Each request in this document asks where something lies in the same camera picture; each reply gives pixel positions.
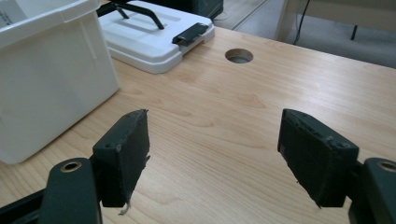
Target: gray floor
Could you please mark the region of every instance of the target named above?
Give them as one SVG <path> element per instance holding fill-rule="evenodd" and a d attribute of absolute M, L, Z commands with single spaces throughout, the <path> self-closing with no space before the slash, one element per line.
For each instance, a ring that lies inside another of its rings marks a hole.
<path fill-rule="evenodd" d="M 274 39 L 281 6 L 282 0 L 267 0 L 234 29 L 242 33 Z M 355 40 L 350 40 L 353 27 L 352 24 L 305 17 L 297 45 L 396 68 L 396 34 L 360 26 Z M 294 30 L 285 42 L 291 44 L 295 34 Z"/>

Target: wooden table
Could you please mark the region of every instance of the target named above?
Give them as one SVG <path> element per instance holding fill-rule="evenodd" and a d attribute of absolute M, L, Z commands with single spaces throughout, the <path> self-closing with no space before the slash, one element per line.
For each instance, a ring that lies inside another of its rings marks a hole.
<path fill-rule="evenodd" d="M 288 37 L 295 26 L 296 14 L 303 14 L 306 3 L 307 0 L 284 0 L 276 40 L 283 41 Z M 396 32 L 394 0 L 311 0 L 305 15 Z"/>
<path fill-rule="evenodd" d="M 250 63 L 231 63 L 229 49 Z M 120 91 L 25 162 L 0 163 L 0 206 L 46 187 L 58 162 L 88 158 L 125 113 L 148 112 L 150 155 L 133 208 L 105 223 L 348 223 L 319 209 L 276 150 L 282 109 L 304 111 L 361 147 L 360 161 L 396 161 L 396 70 L 216 29 L 171 72 L 114 61 Z"/>

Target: white plastic bin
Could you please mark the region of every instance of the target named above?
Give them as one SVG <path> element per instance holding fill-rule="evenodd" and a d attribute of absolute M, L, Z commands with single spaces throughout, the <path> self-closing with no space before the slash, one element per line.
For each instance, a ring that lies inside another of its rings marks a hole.
<path fill-rule="evenodd" d="M 19 8 L 7 9 L 12 4 Z M 24 18 L 0 28 L 0 161 L 30 157 L 119 88 L 99 6 L 99 0 L 0 0 L 9 13 L 0 20 Z"/>

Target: table top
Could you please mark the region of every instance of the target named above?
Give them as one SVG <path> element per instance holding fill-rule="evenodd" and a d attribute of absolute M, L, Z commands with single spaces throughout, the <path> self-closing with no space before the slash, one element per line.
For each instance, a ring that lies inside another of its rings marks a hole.
<path fill-rule="evenodd" d="M 250 63 L 231 63 L 247 49 Z M 396 70 L 216 28 L 166 74 L 113 61 L 120 90 L 33 157 L 0 163 L 0 206 L 46 187 L 52 166 L 89 158 L 124 114 L 148 109 L 150 155 L 132 209 L 105 223 L 348 223 L 319 209 L 276 150 L 283 108 L 321 120 L 361 148 L 396 161 Z"/>

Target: black cable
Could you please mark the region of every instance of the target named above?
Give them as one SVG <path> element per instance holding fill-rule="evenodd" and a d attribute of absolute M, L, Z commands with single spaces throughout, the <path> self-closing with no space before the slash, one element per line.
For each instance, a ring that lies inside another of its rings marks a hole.
<path fill-rule="evenodd" d="M 300 25 L 299 25 L 299 28 L 298 28 L 298 31 L 297 31 L 296 38 L 294 39 L 293 45 L 296 45 L 297 41 L 300 39 L 300 32 L 301 32 L 301 27 L 303 26 L 303 21 L 304 21 L 304 17 L 305 17 L 305 12 L 306 12 L 306 9 L 308 8 L 310 2 L 311 2 L 311 0 L 308 0 L 308 1 L 306 2 L 305 9 L 304 9 L 303 15 L 302 15 L 302 17 L 301 17 Z"/>

